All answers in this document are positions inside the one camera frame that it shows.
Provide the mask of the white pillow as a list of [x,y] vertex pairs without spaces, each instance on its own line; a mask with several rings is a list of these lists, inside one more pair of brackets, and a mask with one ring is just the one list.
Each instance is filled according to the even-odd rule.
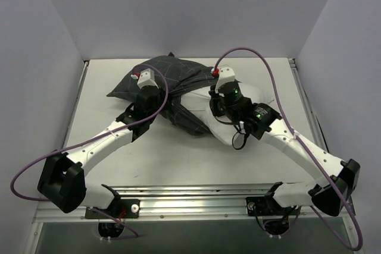
[[[265,103],[271,105],[274,97],[266,91],[250,84],[239,82],[244,97],[250,98],[253,103]],[[213,136],[227,146],[232,145],[233,136],[236,129],[219,123],[213,116],[210,109],[210,88],[203,87],[188,92],[181,96],[181,105],[190,111],[194,116],[201,120],[211,131]]]

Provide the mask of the dark grey checked pillowcase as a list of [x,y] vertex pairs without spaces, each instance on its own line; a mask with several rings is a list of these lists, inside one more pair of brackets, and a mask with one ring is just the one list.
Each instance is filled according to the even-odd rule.
[[132,74],[147,68],[155,68],[155,81],[161,89],[165,89],[165,83],[168,85],[168,100],[160,115],[191,136],[211,134],[207,125],[181,104],[181,96],[216,85],[217,79],[212,76],[212,67],[179,59],[172,54],[158,56],[134,66],[107,96],[135,101],[139,88],[137,81],[132,79]]

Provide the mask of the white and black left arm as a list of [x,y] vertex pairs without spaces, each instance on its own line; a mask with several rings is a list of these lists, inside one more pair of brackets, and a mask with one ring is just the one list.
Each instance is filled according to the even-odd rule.
[[49,156],[38,191],[64,213],[85,206],[98,208],[107,218],[115,217],[120,210],[120,195],[110,186],[90,184],[85,178],[106,157],[146,133],[163,104],[163,90],[156,86],[141,88],[136,100],[88,143]]

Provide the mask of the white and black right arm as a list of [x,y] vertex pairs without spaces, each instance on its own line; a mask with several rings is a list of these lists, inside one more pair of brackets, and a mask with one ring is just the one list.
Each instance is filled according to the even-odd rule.
[[357,161],[344,161],[291,131],[279,112],[265,103],[253,103],[242,94],[236,81],[219,89],[211,86],[209,94],[213,115],[227,117],[228,124],[241,131],[245,139],[253,136],[276,148],[312,177],[310,182],[275,183],[264,196],[269,213],[278,214],[292,206],[312,206],[332,217],[340,214],[344,201],[357,186]]

